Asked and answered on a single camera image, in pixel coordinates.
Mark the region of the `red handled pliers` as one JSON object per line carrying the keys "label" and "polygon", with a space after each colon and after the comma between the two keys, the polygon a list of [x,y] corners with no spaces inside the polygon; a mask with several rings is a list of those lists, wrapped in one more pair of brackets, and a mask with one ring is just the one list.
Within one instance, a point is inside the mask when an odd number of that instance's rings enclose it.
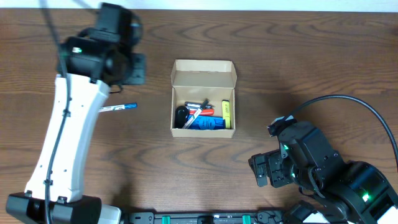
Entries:
{"label": "red handled pliers", "polygon": [[[199,103],[193,102],[185,102],[185,106],[189,109],[190,115],[194,115],[201,106]],[[205,109],[202,109],[200,115],[201,116],[213,116],[214,115],[214,106],[213,105],[206,105]]]}

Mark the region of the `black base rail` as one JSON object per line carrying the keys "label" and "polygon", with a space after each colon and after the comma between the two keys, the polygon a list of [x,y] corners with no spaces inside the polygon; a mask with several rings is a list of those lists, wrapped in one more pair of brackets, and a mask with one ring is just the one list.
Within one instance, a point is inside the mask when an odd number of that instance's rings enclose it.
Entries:
{"label": "black base rail", "polygon": [[280,224],[282,210],[256,212],[201,212],[201,213],[154,213],[125,212],[119,208],[104,205],[98,224]]}

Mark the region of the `blue capped white marker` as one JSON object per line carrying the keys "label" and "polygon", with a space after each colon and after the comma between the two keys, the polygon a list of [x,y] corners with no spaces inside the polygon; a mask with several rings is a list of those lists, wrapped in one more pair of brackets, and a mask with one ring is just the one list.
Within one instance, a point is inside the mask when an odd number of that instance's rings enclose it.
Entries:
{"label": "blue capped white marker", "polygon": [[137,108],[137,103],[128,103],[122,105],[104,106],[99,109],[99,112],[109,112],[117,110],[131,110]]}

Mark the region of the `black capped white marker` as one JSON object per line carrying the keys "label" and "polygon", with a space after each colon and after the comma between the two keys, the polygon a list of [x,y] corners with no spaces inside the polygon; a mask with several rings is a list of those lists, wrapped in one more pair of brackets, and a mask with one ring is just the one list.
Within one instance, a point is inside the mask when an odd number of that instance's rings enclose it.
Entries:
{"label": "black capped white marker", "polygon": [[188,129],[192,123],[197,119],[197,117],[200,115],[200,113],[206,108],[207,104],[209,103],[209,100],[206,99],[200,107],[194,112],[191,118],[188,119],[188,121],[184,124],[183,129]]}

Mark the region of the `blue plastic tool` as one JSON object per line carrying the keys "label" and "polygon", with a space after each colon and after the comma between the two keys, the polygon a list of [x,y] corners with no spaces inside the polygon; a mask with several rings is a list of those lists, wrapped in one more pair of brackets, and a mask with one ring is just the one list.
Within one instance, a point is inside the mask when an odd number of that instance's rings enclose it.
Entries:
{"label": "blue plastic tool", "polygon": [[189,129],[195,130],[218,130],[225,128],[224,119],[216,116],[198,116],[189,127]]}

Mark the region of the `cardboard box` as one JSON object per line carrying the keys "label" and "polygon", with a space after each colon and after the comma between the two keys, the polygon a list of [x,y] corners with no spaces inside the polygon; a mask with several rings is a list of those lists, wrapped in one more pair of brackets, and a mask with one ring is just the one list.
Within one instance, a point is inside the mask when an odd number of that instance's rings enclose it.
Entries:
{"label": "cardboard box", "polygon": [[[231,138],[236,130],[235,87],[237,73],[232,61],[177,59],[171,72],[172,112],[170,130],[173,137]],[[230,128],[216,130],[180,129],[175,125],[176,112],[186,102],[203,103],[214,109],[213,116],[222,117],[223,101],[229,102]]]}

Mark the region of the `black correction tape dispenser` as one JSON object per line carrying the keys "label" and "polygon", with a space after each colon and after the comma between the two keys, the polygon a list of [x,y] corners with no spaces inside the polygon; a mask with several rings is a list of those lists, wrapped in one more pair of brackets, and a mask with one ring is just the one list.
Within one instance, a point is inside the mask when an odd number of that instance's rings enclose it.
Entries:
{"label": "black correction tape dispenser", "polygon": [[179,106],[175,110],[174,128],[182,129],[188,121],[190,110],[186,106]]}

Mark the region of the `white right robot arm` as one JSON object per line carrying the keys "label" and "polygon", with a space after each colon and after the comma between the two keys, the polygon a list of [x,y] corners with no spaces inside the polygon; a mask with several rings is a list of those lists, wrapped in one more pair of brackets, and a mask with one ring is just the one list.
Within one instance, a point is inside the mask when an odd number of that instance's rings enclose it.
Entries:
{"label": "white right robot arm", "polygon": [[397,193],[385,175],[367,162],[345,163],[338,152],[302,164],[279,150],[248,160],[259,187],[298,185],[338,221],[379,223],[397,208]]}

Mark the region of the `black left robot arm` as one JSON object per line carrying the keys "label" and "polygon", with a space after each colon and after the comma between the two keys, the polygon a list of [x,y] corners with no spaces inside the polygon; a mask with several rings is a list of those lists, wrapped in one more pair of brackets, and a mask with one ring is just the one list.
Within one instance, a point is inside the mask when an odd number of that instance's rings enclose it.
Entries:
{"label": "black left robot arm", "polygon": [[6,212],[23,223],[126,223],[118,207],[84,193],[84,172],[96,120],[114,85],[128,83],[142,55],[136,40],[71,37],[60,46],[52,115],[42,152],[23,192]]}

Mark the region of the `yellow highlighter pen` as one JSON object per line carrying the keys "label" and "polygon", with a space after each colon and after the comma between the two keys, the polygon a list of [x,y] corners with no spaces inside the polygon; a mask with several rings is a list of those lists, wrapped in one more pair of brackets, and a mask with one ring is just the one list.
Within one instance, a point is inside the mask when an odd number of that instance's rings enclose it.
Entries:
{"label": "yellow highlighter pen", "polygon": [[230,103],[228,100],[223,100],[222,105],[222,117],[224,120],[224,125],[226,129],[231,128],[231,113],[230,113]]}

